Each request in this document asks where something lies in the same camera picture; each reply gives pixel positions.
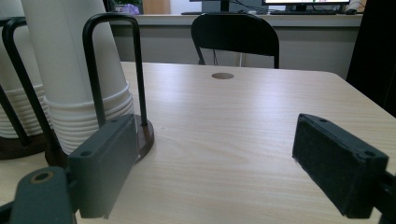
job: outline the cup stack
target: cup stack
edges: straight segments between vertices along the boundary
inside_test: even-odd
[[[98,129],[82,30],[104,13],[101,0],[22,0],[49,117],[66,154]],[[93,44],[107,119],[134,113],[132,94],[108,23],[93,32]]]
[[[0,4],[0,18],[23,17],[20,0],[2,0]],[[35,53],[30,41],[27,26],[19,27],[14,33],[14,41],[21,56],[25,69],[29,75],[35,94],[47,115],[47,106],[44,103],[44,88],[38,71]],[[3,40],[0,41],[0,85],[4,89],[8,100],[11,102],[24,130],[29,136],[42,133],[33,108],[31,107],[15,68],[9,59]],[[5,111],[0,106],[0,137],[18,138]]]

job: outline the computer monitor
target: computer monitor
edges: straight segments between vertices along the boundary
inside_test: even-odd
[[[262,0],[263,6],[296,6],[297,11],[306,11],[307,6],[349,5],[350,0]]]
[[[190,0],[190,2],[208,2],[208,1],[218,1],[220,2],[220,11],[230,11],[229,0]]]

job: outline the white wall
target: white wall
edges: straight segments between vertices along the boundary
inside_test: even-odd
[[[190,0],[170,0],[171,14],[180,14],[185,11],[201,11],[201,2],[190,2]]]

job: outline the black chair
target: black chair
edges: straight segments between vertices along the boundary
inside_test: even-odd
[[[203,14],[192,23],[191,36],[198,52],[198,64],[205,64],[202,48],[273,56],[274,68],[279,68],[276,31],[260,17],[250,14]]]

